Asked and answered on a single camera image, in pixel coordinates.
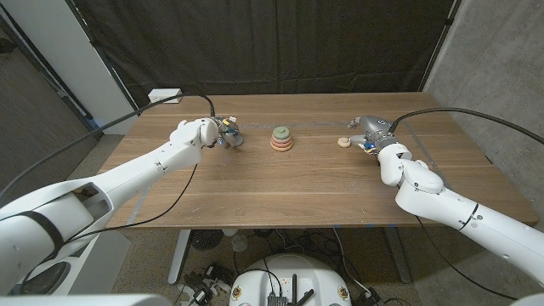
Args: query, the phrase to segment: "green ring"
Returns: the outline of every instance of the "green ring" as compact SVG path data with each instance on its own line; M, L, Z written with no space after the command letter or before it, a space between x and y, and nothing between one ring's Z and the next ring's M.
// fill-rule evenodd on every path
M291 134L289 133L289 128L287 127L277 127L272 132L274 137L278 140L287 139Z

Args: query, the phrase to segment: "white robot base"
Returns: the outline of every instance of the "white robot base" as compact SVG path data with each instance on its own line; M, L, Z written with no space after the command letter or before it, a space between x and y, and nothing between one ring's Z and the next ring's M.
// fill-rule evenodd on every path
M348 287L333 269L315 258L283 253L261 259L240 274L229 306L287 305L293 300L292 305L351 305Z

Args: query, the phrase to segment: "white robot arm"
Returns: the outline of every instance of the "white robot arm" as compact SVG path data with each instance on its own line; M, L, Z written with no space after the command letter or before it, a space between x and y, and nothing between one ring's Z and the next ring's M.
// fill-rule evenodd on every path
M108 172L35 190L0 209L0 294L42 262L58 261L103 229L117 209L168 173L202 158L204 146L222 139L241 145L235 118L182 121L170 141Z
M444 187L423 161L412 161L408 149L388 132L390 123L374 116L355 118L363 134L351 138L377 155L382 181L399 185L397 204L408 213L459 230L495 255L523 270L544 286L544 234Z

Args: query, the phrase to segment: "black curtain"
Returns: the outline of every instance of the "black curtain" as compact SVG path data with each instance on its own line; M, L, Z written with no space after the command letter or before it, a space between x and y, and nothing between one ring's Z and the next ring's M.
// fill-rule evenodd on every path
M417 91L452 0L75 0L139 106L199 94Z

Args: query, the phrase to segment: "white box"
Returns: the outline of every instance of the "white box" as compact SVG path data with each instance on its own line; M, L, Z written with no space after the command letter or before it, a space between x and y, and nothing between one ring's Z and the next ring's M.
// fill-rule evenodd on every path
M179 88L155 88L151 90L150 94L147 96L150 98L151 103L155 103L158 100L165 99L168 97L175 96L177 94L181 94L181 89ZM179 103L181 100L180 98L171 99L169 101L166 101L164 103Z

